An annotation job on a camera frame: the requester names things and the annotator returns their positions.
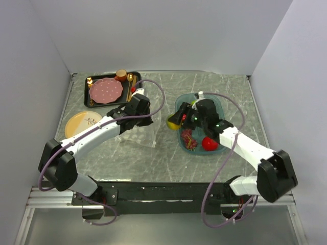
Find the red grape bunch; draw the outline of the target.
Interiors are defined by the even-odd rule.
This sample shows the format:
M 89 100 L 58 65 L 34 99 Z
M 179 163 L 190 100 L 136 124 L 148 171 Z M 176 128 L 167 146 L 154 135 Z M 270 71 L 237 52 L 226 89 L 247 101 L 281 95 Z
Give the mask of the red grape bunch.
M 181 132 L 181 138 L 183 140 L 184 146 L 189 151 L 194 151 L 198 145 L 197 140 L 192 137 L 191 129 L 184 129 Z

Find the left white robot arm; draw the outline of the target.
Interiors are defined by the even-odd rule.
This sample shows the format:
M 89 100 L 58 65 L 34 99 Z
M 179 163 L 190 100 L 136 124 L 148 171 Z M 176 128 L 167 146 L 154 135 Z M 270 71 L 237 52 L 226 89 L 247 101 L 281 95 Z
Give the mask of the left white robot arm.
M 81 157 L 103 142 L 121 135 L 135 126 L 152 124 L 150 100 L 135 93 L 130 102 L 111 110 L 98 123 L 61 142 L 49 140 L 40 159 L 38 170 L 57 191 L 71 190 L 83 195 L 90 205 L 102 197 L 98 183 L 77 172 L 76 163 Z

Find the yellow orange fruit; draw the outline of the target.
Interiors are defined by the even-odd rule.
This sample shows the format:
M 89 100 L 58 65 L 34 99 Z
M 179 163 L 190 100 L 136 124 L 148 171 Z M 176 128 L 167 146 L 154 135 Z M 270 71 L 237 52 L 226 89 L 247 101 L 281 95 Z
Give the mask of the yellow orange fruit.
M 176 115 L 169 115 L 166 120 L 167 127 L 171 130 L 179 130 L 182 125 L 182 119 Z

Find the clear polka dot zip bag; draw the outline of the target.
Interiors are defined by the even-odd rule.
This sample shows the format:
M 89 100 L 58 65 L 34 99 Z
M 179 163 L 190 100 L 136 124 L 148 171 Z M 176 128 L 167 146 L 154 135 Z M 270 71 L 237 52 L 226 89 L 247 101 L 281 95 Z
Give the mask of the clear polka dot zip bag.
M 149 126 L 134 127 L 115 138 L 115 141 L 132 141 L 149 148 L 156 147 L 156 135 L 161 125 L 161 112 L 152 116 L 153 123 Z

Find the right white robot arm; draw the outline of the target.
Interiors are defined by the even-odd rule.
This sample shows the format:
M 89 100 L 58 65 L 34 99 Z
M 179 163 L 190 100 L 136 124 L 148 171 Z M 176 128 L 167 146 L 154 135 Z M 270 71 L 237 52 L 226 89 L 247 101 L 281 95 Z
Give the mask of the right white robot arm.
M 207 137 L 231 149 L 256 170 L 256 176 L 239 176 L 229 182 L 229 187 L 223 191 L 224 199 L 229 203 L 237 202 L 242 195 L 260 195 L 267 202 L 274 203 L 298 185 L 287 152 L 276 152 L 241 133 L 219 116 L 210 99 L 194 104 L 182 103 L 168 121 L 185 129 L 201 128 Z

